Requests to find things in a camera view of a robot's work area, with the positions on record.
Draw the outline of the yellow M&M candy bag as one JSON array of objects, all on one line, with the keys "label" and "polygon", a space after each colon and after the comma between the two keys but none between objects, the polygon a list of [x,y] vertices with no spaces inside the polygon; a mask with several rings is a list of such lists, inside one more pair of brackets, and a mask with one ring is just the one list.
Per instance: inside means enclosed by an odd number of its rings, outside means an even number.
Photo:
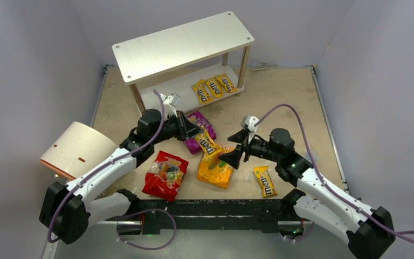
[{"label": "yellow M&M candy bag", "polygon": [[214,98],[221,98],[224,95],[224,92],[215,77],[209,78],[204,82]]}]

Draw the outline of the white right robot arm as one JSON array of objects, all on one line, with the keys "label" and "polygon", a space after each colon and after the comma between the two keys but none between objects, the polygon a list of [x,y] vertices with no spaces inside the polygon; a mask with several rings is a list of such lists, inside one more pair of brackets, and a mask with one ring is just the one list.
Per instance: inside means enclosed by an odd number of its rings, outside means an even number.
[{"label": "white right robot arm", "polygon": [[275,162],[278,176],[294,186],[284,198],[289,208],[336,235],[356,258],[380,258],[395,241],[395,235],[380,226],[394,228],[391,214],[350,196],[317,173],[314,165],[295,151],[288,130],[276,128],[269,140],[264,140],[242,129],[228,139],[237,143],[236,148],[220,155],[219,160],[234,169],[250,156]]}]

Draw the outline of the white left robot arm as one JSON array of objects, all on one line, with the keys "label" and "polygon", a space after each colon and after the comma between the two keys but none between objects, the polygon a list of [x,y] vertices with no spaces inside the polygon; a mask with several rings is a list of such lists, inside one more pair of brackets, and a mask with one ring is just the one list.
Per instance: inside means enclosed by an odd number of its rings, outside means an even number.
[{"label": "white left robot arm", "polygon": [[47,188],[39,221],[48,228],[48,242],[71,244],[89,226],[124,215],[132,205],[131,192],[121,190],[103,199],[97,198],[99,194],[152,156],[156,144],[171,138],[184,141],[202,132],[182,111],[164,118],[157,109],[145,110],[129,136],[104,161],[69,183],[54,182]]}]

